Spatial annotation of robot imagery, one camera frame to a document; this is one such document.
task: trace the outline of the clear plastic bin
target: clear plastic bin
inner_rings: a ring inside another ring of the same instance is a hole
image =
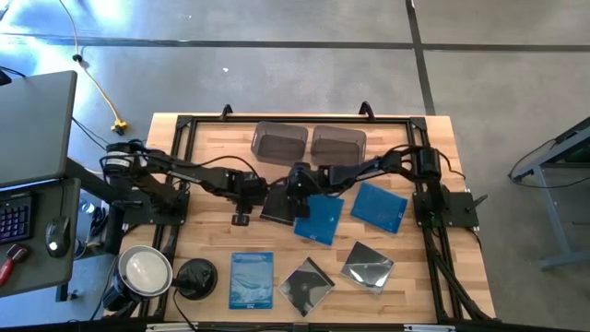
[[[251,150],[261,162],[292,166],[303,160],[307,136],[305,127],[260,122],[254,132]]]
[[[313,130],[315,165],[357,165],[365,160],[367,135],[360,130],[317,125]]]

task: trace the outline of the blue case cover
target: blue case cover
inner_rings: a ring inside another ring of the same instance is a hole
[[[350,214],[386,231],[397,233],[406,211],[407,199],[372,184],[360,184]]]
[[[273,253],[233,253],[230,273],[230,309],[272,309]]]
[[[307,199],[307,203],[310,206],[310,217],[297,218],[295,234],[319,243],[332,245],[344,200],[314,195]]]

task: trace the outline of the gray floor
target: gray floor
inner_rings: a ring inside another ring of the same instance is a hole
[[[81,36],[157,40],[411,42],[402,0],[71,0]],[[584,0],[415,0],[424,42],[588,44]],[[75,68],[73,47],[11,34],[70,36],[55,0],[15,0],[0,21],[0,65],[29,75]],[[411,50],[84,47],[90,72],[145,138],[154,112],[424,114]],[[506,173],[527,151],[590,112],[590,53],[426,52],[437,114],[451,115],[467,184],[490,198],[479,208],[497,315],[506,322],[590,329],[590,265],[540,272],[557,253],[534,189]],[[75,116],[110,141],[112,116],[91,83],[78,80]],[[98,168],[100,150],[77,128],[70,156]],[[571,178],[554,176],[555,184]],[[589,184],[560,190],[580,197]],[[587,218],[560,206],[564,221]],[[587,247],[590,227],[572,229]],[[54,303],[53,290],[0,299],[0,326],[88,319],[108,257],[75,263],[79,300]],[[26,305],[28,310],[21,310]]]

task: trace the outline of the wooden table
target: wooden table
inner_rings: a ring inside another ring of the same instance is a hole
[[[147,145],[170,153],[176,113],[154,114]],[[453,168],[461,171],[451,119],[448,116],[426,116],[431,144],[446,154]],[[363,130],[367,134],[367,159],[385,153],[389,148],[407,143],[407,133],[401,126],[391,124],[331,124]],[[314,124],[306,125],[310,137]],[[251,162],[269,182],[284,176],[285,166],[256,161],[250,151],[255,124],[199,124],[196,130],[193,162],[210,160],[221,155],[236,155]],[[305,156],[310,161],[310,142]],[[237,160],[222,160],[216,165],[246,170]],[[463,191],[463,179],[442,166],[442,182],[451,191]],[[410,199],[414,184],[399,175],[388,174],[369,180],[384,189]],[[332,246],[301,238],[288,226],[259,218],[255,208],[250,226],[231,226],[234,206],[224,198],[212,196],[198,185],[191,187],[191,203],[187,222],[182,226],[174,260],[174,271],[190,258],[210,260],[218,269],[218,285],[213,293],[200,302],[177,301],[193,321],[224,322],[315,322],[315,323],[433,323],[435,322],[431,283],[421,230],[416,226],[412,204],[399,233],[393,235],[350,216],[359,184],[341,196],[344,209]],[[136,244],[151,245],[154,227],[141,226],[124,238],[124,248]],[[480,308],[490,316],[494,310],[481,252],[473,234],[463,229],[449,229],[449,239],[455,274]],[[352,245],[361,241],[395,261],[393,272],[380,296],[353,284],[339,274]],[[230,310],[230,256],[240,251],[272,251],[275,259],[275,286],[279,285],[306,257],[311,257],[336,283],[332,292],[306,318],[302,318],[283,295],[275,289],[272,310]],[[449,293],[444,278],[441,284],[445,308],[451,314]],[[169,298],[166,321],[182,321]]]

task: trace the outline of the wire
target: wire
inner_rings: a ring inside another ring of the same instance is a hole
[[[74,121],[78,126],[82,126],[84,127],[84,129],[86,129],[89,133],[91,133],[93,136],[95,136],[96,138],[98,138],[99,140],[101,140],[102,142],[104,142],[104,144],[106,145],[110,145],[111,142],[109,142],[108,140],[100,137],[99,135],[97,135],[95,132],[93,132],[92,130],[90,130],[88,127],[86,127],[84,124],[82,124],[81,122],[79,122],[75,117],[72,116],[72,121]],[[139,139],[132,139],[129,142],[138,142],[141,143],[141,145],[143,145],[143,142]]]
[[[287,176],[283,176],[281,178],[276,179],[275,181],[271,182],[270,184],[268,184],[266,187],[270,188],[272,186],[274,186],[275,184],[281,183],[283,181],[287,180]]]
[[[574,181],[574,182],[572,182],[572,183],[569,183],[569,184],[558,184],[558,185],[548,185],[548,186],[542,186],[542,185],[533,185],[533,184],[522,184],[522,183],[520,183],[520,182],[516,181],[516,180],[514,179],[514,177],[513,177],[514,170],[516,170],[516,167],[517,167],[517,166],[518,166],[518,165],[519,165],[519,164],[520,164],[520,163],[521,163],[521,162],[522,162],[524,159],[526,159],[527,157],[529,157],[529,156],[530,156],[530,155],[532,155],[533,153],[535,153],[535,152],[539,151],[540,149],[542,149],[543,147],[545,147],[545,146],[546,146],[548,143],[550,143],[550,142],[554,142],[554,143],[553,143],[553,145],[551,146],[551,148],[550,148],[550,149],[552,149],[553,147],[555,147],[555,146],[557,145],[557,140],[556,140],[555,138],[552,138],[552,139],[550,139],[550,140],[546,141],[545,143],[541,144],[541,145],[540,145],[538,148],[535,148],[534,150],[532,150],[532,151],[528,152],[527,154],[525,154],[525,155],[524,155],[524,156],[523,156],[521,159],[519,159],[519,160],[518,160],[518,161],[517,161],[517,162],[514,164],[514,166],[512,167],[512,169],[510,170],[510,172],[508,173],[508,178],[510,179],[510,181],[511,181],[513,184],[520,185],[520,186],[523,186],[523,187],[526,187],[526,188],[536,188],[536,189],[559,189],[559,188],[565,188],[565,187],[569,187],[569,186],[572,186],[572,185],[575,185],[575,184],[580,184],[580,183],[582,183],[582,182],[584,182],[584,181],[588,181],[588,180],[590,180],[590,176],[587,176],[587,177],[585,177],[585,178],[583,178],[583,179],[580,179],[580,180]]]
[[[109,104],[109,106],[111,107],[112,114],[114,115],[115,121],[122,122],[121,118],[119,117],[119,114],[117,113],[117,110],[115,109],[115,107],[112,104],[109,97],[107,97],[107,94],[104,93],[104,90],[100,87],[100,85],[96,81],[96,79],[94,79],[94,77],[92,77],[92,75],[88,72],[88,70],[82,65],[82,56],[80,55],[80,53],[78,51],[76,24],[74,23],[74,19],[72,18],[72,15],[70,14],[69,10],[67,10],[67,7],[64,5],[64,2],[62,0],[58,0],[58,1],[62,5],[62,7],[64,8],[65,13],[67,14],[67,17],[70,19],[70,23],[72,24],[72,30],[74,31],[74,45],[75,45],[74,47],[76,49],[76,54],[74,55],[74,61],[76,61],[78,63],[80,68],[82,68],[82,70],[86,73],[88,78],[90,78],[92,83],[94,83],[94,86],[100,92],[100,95],[102,95],[102,98]]]
[[[59,215],[62,215],[62,212],[64,210],[64,196],[65,196],[65,189],[64,189],[64,184],[62,184],[62,181],[59,181],[60,186],[62,187],[62,200],[59,203]]]
[[[99,298],[99,303],[96,305],[96,309],[94,309],[94,313],[92,313],[92,317],[89,320],[94,320],[94,318],[96,317],[96,314],[99,312],[100,309],[100,305],[102,304],[102,297],[104,296],[104,293],[107,292],[107,289],[109,288],[109,281],[111,280],[111,276],[112,276],[112,272],[114,271],[114,267],[117,265],[117,262],[119,261],[119,256],[116,256],[111,264],[111,268],[109,268],[109,274],[107,275],[107,282],[104,284],[104,289],[102,290],[102,294],[100,295]]]
[[[461,172],[458,172],[458,171],[454,171],[453,170],[453,168],[451,167],[451,161],[449,160],[449,158],[446,155],[444,155],[444,153],[442,153],[440,151],[439,151],[439,153],[446,160],[446,164],[449,166],[449,172],[453,172],[455,174],[459,174],[459,175],[461,175],[461,177],[463,177],[463,180],[465,180],[466,177]]]
[[[106,208],[98,207],[92,211],[92,221],[90,222],[90,231],[88,232],[88,239],[100,235],[104,227],[107,225],[109,214]]]
[[[417,147],[417,146],[416,145],[411,145],[411,144],[401,144],[401,145],[398,145],[398,146],[395,146],[393,148],[388,149],[387,152],[385,152],[384,156],[386,156],[387,154],[393,152],[397,148],[410,148],[410,147]]]
[[[580,184],[580,183],[582,183],[584,181],[588,181],[588,180],[590,180],[590,176],[584,177],[583,179],[580,179],[578,181],[574,181],[569,184],[541,186],[541,185],[532,185],[532,184],[521,184],[519,182],[516,182],[515,180],[513,181],[513,184],[520,185],[520,186],[527,187],[527,188],[536,188],[536,189],[559,189],[559,188],[569,187],[569,186],[572,186],[575,184]]]
[[[99,143],[87,130],[87,128],[85,126],[83,126],[80,122],[78,122],[75,118],[72,117],[72,121],[74,121],[74,124],[76,124],[80,130],[82,130],[82,132],[84,134],[86,134],[86,136],[88,136],[88,138],[90,138],[90,140],[92,140],[92,142],[96,143],[96,145],[98,145],[100,148],[102,148],[103,150],[107,150],[101,143]]]
[[[186,324],[188,324],[188,327],[190,329],[192,329],[194,332],[198,332],[196,330],[196,327],[193,325],[193,323],[188,319],[188,317],[183,313],[183,311],[181,310],[181,307],[178,306],[178,303],[176,302],[176,294],[178,293],[178,289],[176,289],[174,291],[174,294],[172,295],[172,300],[174,301],[174,305],[176,306],[176,310],[178,310],[178,312],[181,314],[181,316],[184,318],[184,321],[186,322]]]
[[[473,234],[473,236],[475,236],[475,237],[476,237],[476,240],[478,240],[478,244],[479,244],[479,251],[481,251],[481,240],[479,239],[479,235],[478,235],[478,234],[477,234],[475,231],[473,231],[473,229],[471,229],[471,228],[469,228],[469,227],[465,227],[465,229],[466,229],[467,231],[469,231],[470,233],[472,233],[472,234]]]
[[[194,332],[262,332],[262,331],[290,331],[289,326],[261,326],[261,327],[255,327],[255,328],[244,328],[244,329],[227,329],[227,328],[207,328],[207,327],[199,327],[197,329],[197,327],[195,327],[195,325],[193,324],[193,322],[191,322],[190,319],[188,319],[188,317],[186,316],[186,314],[184,314],[184,312],[181,310],[181,307],[178,305],[178,303],[176,302],[176,294],[178,293],[178,289],[176,289],[174,291],[174,294],[172,295],[172,300],[174,301],[174,305],[176,306],[176,310],[178,310],[178,313],[183,317],[184,322],[186,322],[186,324],[188,325],[188,328],[190,328],[192,331]]]
[[[348,185],[345,189],[340,190],[337,194],[335,195],[329,195],[324,188],[322,188],[322,186],[317,183],[317,181],[315,181],[315,179],[312,178],[312,176],[310,174],[308,174],[307,172],[302,172],[305,176],[308,177],[308,179],[310,179],[313,184],[318,188],[318,190],[320,191],[320,193],[322,193],[324,196],[328,197],[328,198],[338,198],[340,197],[342,194],[344,194],[344,192],[346,192],[348,189],[350,189],[350,187],[352,187],[352,185],[354,185],[354,183],[352,183],[351,185]]]
[[[8,68],[8,67],[5,67],[5,66],[3,66],[3,65],[0,65],[0,69],[4,70],[4,71],[6,71],[6,72],[8,72],[8,73],[10,73],[10,74],[19,75],[20,77],[26,77],[26,75],[25,75],[25,74],[23,74],[23,73],[21,73],[21,72],[19,72],[19,71],[16,71],[16,70],[14,70],[14,69],[10,69],[10,68]]]
[[[250,169],[250,171],[252,171],[252,173],[254,173],[254,175],[256,175],[257,178],[260,178],[260,176],[258,175],[258,173],[256,172],[256,170],[254,169],[254,167],[248,161],[246,161],[246,160],[244,160],[244,159],[242,159],[242,158],[240,158],[238,156],[221,156],[221,157],[217,157],[217,158],[214,158],[212,160],[205,161],[203,163],[196,164],[196,165],[191,165],[191,166],[201,167],[201,166],[208,165],[208,164],[210,164],[212,162],[215,162],[215,161],[218,161],[218,160],[224,160],[224,159],[235,159],[235,160],[239,160],[239,161],[243,162],[244,164],[246,164],[246,166],[248,166],[248,168]]]
[[[412,167],[414,167],[414,163],[412,162],[412,160],[402,160],[402,164],[405,163],[409,163],[410,165],[412,165]]]
[[[71,159],[71,160],[73,160],[73,161],[75,161],[75,162],[77,162],[78,164],[80,164],[80,166],[82,165],[82,163],[80,161],[74,159],[73,157],[68,157],[68,158]],[[102,175],[102,172],[94,171],[94,170],[91,170],[90,168],[87,168],[87,167],[84,167],[84,169],[86,171],[91,172],[91,173],[94,173],[96,175]]]

